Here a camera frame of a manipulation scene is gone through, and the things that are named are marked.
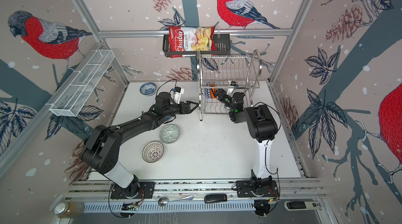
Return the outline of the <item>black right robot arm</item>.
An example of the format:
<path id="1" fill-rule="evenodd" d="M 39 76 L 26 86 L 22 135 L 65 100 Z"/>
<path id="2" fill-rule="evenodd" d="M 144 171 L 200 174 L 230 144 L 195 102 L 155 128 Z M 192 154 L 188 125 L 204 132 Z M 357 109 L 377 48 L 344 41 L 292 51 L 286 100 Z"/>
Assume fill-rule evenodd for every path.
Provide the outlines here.
<path id="1" fill-rule="evenodd" d="M 252 193 L 257 197 L 271 196 L 278 199 L 279 184 L 273 181 L 278 171 L 271 172 L 269 164 L 272 142 L 280 127 L 272 116 L 270 106 L 260 102 L 255 106 L 244 107 L 244 92 L 229 95 L 224 89 L 217 89 L 214 97 L 229 110 L 228 115 L 233 123 L 247 124 L 249 134 L 255 140 L 256 155 L 250 178 Z"/>

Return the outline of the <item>red patterned bowl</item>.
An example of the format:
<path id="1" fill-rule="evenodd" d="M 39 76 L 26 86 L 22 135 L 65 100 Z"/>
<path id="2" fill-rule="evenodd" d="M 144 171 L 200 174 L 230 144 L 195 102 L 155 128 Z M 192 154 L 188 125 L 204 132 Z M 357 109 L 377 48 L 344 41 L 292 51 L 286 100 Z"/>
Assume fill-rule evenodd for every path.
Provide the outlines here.
<path id="1" fill-rule="evenodd" d="M 206 98 L 211 98 L 210 89 L 204 88 L 204 95 Z"/>

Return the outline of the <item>orange plastic bowl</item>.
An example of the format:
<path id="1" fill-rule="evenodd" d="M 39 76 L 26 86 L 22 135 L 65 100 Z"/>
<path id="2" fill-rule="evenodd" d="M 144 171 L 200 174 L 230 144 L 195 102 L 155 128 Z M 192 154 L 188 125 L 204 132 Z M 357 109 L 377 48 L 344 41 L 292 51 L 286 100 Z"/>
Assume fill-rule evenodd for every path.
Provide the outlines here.
<path id="1" fill-rule="evenodd" d="M 216 98 L 216 89 L 215 89 L 215 83 L 210 83 L 209 86 L 211 87 L 211 89 L 209 89 L 210 91 L 210 97 L 211 98 Z"/>

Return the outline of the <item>blue triangle pattern bowl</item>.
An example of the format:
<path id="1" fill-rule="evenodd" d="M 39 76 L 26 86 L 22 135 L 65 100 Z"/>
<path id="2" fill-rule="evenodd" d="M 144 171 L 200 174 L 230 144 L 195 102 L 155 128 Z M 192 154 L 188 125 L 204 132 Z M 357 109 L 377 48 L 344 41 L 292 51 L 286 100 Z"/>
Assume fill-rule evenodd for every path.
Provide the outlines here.
<path id="1" fill-rule="evenodd" d="M 175 119 L 176 119 L 176 116 L 175 116 L 175 115 L 174 115 L 174 116 L 166 116 L 164 123 L 165 123 L 165 124 L 168 124 L 168 123 L 172 122 L 172 121 L 175 120 Z"/>

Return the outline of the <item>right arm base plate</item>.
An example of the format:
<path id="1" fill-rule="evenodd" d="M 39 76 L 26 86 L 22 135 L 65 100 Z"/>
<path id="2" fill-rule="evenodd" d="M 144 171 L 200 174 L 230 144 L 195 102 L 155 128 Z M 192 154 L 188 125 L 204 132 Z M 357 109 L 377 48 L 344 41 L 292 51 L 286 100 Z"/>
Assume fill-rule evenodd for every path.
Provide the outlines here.
<path id="1" fill-rule="evenodd" d="M 236 181 L 236 191 L 238 198 L 247 197 L 270 197 L 277 198 L 279 196 L 279 188 L 275 180 L 272 181 L 271 186 L 265 189 L 258 189 L 258 192 L 252 190 L 250 181 Z"/>

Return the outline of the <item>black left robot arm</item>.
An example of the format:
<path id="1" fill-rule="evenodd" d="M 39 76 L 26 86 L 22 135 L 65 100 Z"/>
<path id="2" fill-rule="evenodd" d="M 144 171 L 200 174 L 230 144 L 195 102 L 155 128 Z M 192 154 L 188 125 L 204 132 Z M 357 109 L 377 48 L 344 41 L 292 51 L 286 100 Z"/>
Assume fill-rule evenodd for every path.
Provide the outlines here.
<path id="1" fill-rule="evenodd" d="M 114 126 L 99 125 L 84 142 L 80 159 L 96 172 L 119 186 L 133 198 L 140 190 L 138 178 L 128 171 L 119 161 L 120 146 L 126 141 L 145 132 L 155 130 L 166 122 L 168 117 L 191 114 L 199 103 L 187 100 L 175 101 L 169 92 L 161 92 L 148 111 L 135 119 Z"/>

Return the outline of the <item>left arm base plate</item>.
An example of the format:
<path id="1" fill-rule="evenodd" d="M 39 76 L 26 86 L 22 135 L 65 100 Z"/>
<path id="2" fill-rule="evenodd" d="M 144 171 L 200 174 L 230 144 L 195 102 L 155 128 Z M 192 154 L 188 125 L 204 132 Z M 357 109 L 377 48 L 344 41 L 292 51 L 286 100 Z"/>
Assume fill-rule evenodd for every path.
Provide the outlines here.
<path id="1" fill-rule="evenodd" d="M 145 181 L 131 183 L 127 188 L 113 184 L 110 198 L 112 200 L 151 199 L 155 190 L 155 182 Z"/>

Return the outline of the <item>stainless steel dish rack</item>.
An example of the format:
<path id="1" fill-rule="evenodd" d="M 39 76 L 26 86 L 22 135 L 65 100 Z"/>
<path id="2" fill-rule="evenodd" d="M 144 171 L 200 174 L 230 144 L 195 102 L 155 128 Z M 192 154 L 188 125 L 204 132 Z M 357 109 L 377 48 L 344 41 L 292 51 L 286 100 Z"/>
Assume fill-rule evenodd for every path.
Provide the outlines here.
<path id="1" fill-rule="evenodd" d="M 208 55 L 197 52 L 197 78 L 199 86 L 199 117 L 206 115 L 227 115 L 229 110 L 216 98 L 206 98 L 204 88 L 224 89 L 229 95 L 244 92 L 244 107 L 253 106 L 253 96 L 260 87 L 262 60 L 257 50 L 248 55 Z M 238 87 L 229 85 L 236 81 Z"/>

